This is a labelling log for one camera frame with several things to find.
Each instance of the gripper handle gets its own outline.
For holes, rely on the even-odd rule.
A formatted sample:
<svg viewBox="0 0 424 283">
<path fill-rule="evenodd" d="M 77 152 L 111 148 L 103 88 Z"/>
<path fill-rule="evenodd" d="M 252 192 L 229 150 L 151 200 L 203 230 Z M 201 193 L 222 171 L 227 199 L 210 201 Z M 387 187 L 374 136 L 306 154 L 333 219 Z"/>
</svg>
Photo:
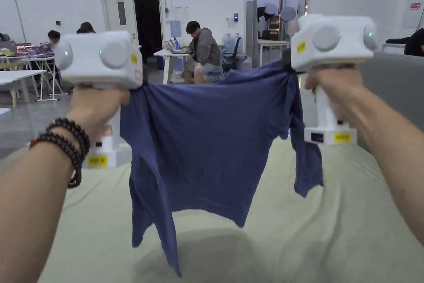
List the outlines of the gripper handle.
<svg viewBox="0 0 424 283">
<path fill-rule="evenodd" d="M 336 129 L 337 117 L 334 113 L 333 104 L 322 87 L 316 87 L 316 101 L 318 111 L 318 127 Z"/>
</svg>

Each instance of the grey hoodie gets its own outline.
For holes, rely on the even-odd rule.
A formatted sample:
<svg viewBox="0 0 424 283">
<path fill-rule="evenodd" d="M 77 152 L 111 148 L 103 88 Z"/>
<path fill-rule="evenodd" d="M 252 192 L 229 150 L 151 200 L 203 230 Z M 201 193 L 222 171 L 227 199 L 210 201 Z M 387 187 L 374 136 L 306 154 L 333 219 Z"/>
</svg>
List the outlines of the grey hoodie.
<svg viewBox="0 0 424 283">
<path fill-rule="evenodd" d="M 196 52 L 197 61 L 205 65 L 210 63 L 212 65 L 219 65 L 219 48 L 215 39 L 212 37 L 212 31 L 208 28 L 203 28 L 197 41 L 197 47 L 194 48 L 194 41 L 190 43 L 192 52 Z"/>
</svg>

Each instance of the man in grey hoodie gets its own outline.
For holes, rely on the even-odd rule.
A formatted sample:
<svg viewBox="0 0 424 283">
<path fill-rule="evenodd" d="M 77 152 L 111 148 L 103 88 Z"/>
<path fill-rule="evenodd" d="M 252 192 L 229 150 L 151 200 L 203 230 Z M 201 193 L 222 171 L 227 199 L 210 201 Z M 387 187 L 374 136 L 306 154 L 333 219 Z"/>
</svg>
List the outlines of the man in grey hoodie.
<svg viewBox="0 0 424 283">
<path fill-rule="evenodd" d="M 208 28 L 201 29 L 197 21 L 190 21 L 186 31 L 193 40 L 188 49 L 191 56 L 184 67 L 184 81 L 190 84 L 194 76 L 195 84 L 205 84 L 204 76 L 219 68 L 218 45 L 212 37 L 212 32 Z"/>
</svg>

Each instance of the shorts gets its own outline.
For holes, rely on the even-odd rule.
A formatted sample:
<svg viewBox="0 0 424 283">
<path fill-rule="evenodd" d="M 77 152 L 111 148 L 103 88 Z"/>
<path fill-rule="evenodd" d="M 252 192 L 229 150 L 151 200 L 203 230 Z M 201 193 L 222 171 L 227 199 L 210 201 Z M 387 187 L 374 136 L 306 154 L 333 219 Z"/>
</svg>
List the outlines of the shorts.
<svg viewBox="0 0 424 283">
<path fill-rule="evenodd" d="M 206 75 L 209 72 L 218 70 L 218 66 L 212 65 L 210 63 L 206 63 L 205 65 L 199 65 L 192 56 L 189 56 L 187 61 L 185 62 L 185 68 L 190 71 L 190 73 L 194 73 L 194 68 L 198 66 L 200 73 Z"/>
</svg>

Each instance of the hand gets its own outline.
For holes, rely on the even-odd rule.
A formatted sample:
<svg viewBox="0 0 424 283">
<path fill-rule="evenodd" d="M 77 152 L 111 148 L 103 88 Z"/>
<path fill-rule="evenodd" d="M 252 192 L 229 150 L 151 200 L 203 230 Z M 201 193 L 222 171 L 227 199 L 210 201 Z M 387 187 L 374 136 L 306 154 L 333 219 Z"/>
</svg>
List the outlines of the hand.
<svg viewBox="0 0 424 283">
<path fill-rule="evenodd" d="M 101 136 L 103 126 L 121 105 L 128 105 L 130 93 L 118 89 L 96 90 L 75 87 L 67 118 L 80 125 L 94 143 Z"/>
<path fill-rule="evenodd" d="M 361 73 L 356 68 L 317 68 L 308 74 L 305 89 L 311 89 L 315 93 L 318 85 L 333 102 L 337 118 L 349 121 L 346 108 L 350 102 L 350 94 L 365 89 Z"/>
</svg>

